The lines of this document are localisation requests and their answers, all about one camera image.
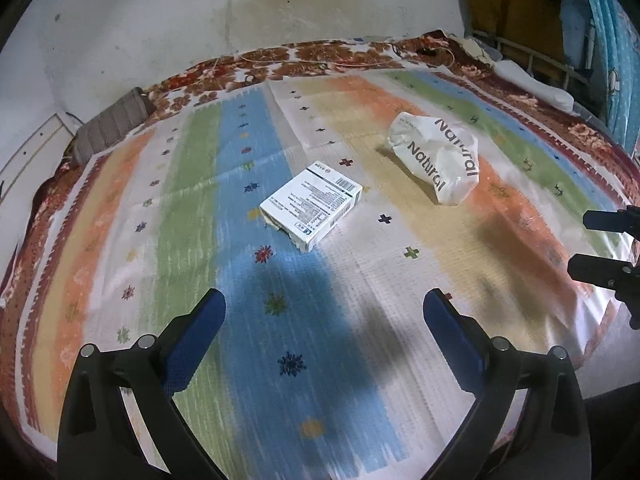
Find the white Natural paper bag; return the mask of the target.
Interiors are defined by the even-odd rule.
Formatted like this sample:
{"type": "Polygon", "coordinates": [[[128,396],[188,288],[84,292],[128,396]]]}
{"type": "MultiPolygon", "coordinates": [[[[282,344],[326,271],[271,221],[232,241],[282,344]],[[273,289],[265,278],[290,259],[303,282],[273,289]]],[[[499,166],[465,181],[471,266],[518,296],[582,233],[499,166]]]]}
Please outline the white Natural paper bag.
{"type": "Polygon", "coordinates": [[[477,138],[444,118],[402,112],[387,145],[413,177],[431,185],[441,205],[460,205],[480,182],[477,138]]]}

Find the white medicine box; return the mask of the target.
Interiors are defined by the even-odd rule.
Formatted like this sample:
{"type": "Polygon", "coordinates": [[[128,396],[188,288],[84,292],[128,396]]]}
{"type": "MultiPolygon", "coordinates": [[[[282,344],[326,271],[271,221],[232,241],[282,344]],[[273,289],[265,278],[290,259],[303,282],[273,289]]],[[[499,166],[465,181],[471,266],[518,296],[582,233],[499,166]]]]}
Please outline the white medicine box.
{"type": "Polygon", "coordinates": [[[360,201],[362,185],[313,162],[260,205],[268,226],[285,232],[300,252],[312,252],[360,201]]]}

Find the grey brown pillow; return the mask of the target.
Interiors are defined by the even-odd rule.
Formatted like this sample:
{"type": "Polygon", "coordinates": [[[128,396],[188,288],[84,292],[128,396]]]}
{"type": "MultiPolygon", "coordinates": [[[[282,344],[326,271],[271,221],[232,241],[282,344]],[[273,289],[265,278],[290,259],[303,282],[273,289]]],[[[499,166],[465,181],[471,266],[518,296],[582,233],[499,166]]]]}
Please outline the grey brown pillow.
{"type": "Polygon", "coordinates": [[[156,106],[149,96],[141,88],[134,87],[79,127],[70,146],[70,166],[84,166],[94,154],[124,140],[155,111],[156,106]]]}

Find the white pillow at bed edge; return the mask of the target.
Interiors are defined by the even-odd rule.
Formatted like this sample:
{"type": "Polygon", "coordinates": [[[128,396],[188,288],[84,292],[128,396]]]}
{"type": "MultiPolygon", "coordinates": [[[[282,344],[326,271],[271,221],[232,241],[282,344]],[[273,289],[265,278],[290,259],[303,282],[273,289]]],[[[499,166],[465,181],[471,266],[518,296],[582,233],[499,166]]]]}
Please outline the white pillow at bed edge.
{"type": "Polygon", "coordinates": [[[574,110],[574,98],[567,91],[538,81],[511,60],[495,63],[494,72],[498,77],[515,84],[561,112],[570,114],[574,110]]]}

